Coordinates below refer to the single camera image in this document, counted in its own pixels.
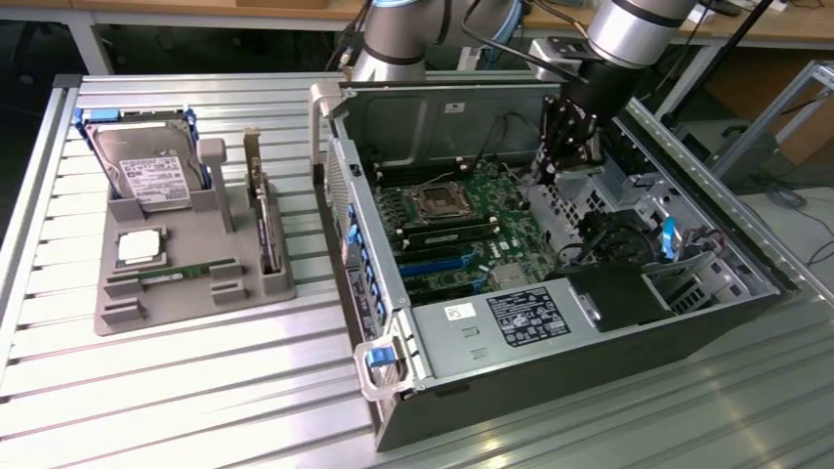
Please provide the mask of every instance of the floor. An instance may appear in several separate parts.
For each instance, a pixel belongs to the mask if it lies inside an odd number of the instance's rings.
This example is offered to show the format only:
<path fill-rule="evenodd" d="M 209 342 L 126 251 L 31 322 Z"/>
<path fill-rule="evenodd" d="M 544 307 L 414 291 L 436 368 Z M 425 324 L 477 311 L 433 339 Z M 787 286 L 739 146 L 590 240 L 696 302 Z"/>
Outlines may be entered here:
<path fill-rule="evenodd" d="M 35 33 L 19 66 L 10 64 L 22 26 L 19 22 L 0 21 L 0 121 L 3 122 L 0 127 L 0 142 L 3 143 L 0 233 L 5 231 L 13 211 L 53 76 L 58 73 L 83 73 L 83 63 L 69 32 L 57 25 L 47 28 L 47 34 L 43 31 Z M 106 42 L 113 67 L 121 74 L 318 71 L 326 63 L 333 43 L 332 33 L 305 31 L 103 26 L 99 34 Z M 457 51 L 445 46 L 432 48 L 426 54 L 426 67 L 453 69 Z M 645 74 L 637 96 L 644 96 L 655 88 L 676 60 L 677 51 L 679 48 L 669 49 L 664 60 Z M 518 59 L 504 55 L 490 67 L 522 66 Z M 30 84 L 21 80 L 21 75 Z M 649 107 L 657 106 L 672 82 L 668 80 L 645 98 Z M 687 109 L 684 119 L 727 116 L 727 109 L 703 93 Z"/>

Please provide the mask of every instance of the robotic arm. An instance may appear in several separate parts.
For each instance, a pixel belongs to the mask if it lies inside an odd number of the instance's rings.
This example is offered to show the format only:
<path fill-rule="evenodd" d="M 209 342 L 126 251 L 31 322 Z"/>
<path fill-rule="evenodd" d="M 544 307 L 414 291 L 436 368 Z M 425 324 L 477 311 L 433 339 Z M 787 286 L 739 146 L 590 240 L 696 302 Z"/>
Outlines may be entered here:
<path fill-rule="evenodd" d="M 562 82 L 561 93 L 544 99 L 540 118 L 536 179 L 549 184 L 557 172 L 603 163 L 596 129 L 628 103 L 641 70 L 657 61 L 695 1 L 604 0 L 586 37 L 536 39 L 525 54 L 505 44 L 526 0 L 373 0 L 352 79 L 424 79 L 429 44 L 485 45 L 520 56 L 538 79 Z"/>

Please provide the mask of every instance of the metal table surface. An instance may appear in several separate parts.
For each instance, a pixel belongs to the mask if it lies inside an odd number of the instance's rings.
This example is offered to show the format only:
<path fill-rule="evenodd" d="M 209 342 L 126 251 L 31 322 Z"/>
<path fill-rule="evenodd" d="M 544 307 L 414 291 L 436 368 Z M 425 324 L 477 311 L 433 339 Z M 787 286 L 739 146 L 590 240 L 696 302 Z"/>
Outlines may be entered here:
<path fill-rule="evenodd" d="M 308 174 L 305 90 L 324 79 L 113 76 L 54 90 L 0 252 L 0 467 L 834 467 L 821 301 L 783 307 L 683 362 L 373 452 Z M 298 297 L 101 338 L 106 182 L 71 109 L 182 104 L 201 136 L 226 140 L 230 181 L 240 131 L 262 129 Z"/>

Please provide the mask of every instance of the blue pcie slot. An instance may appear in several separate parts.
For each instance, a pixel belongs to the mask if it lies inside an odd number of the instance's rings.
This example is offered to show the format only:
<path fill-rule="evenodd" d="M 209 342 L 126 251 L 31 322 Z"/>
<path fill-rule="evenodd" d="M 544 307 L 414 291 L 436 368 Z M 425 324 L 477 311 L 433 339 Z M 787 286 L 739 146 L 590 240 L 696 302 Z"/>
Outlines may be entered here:
<path fill-rule="evenodd" d="M 425 274 L 436 274 L 437 272 L 457 271 L 469 264 L 472 257 L 473 254 L 466 254 L 456 259 L 445 259 L 442 261 L 434 261 L 428 264 L 418 264 L 414 266 L 401 266 L 400 276 L 414 277 L 424 276 Z"/>

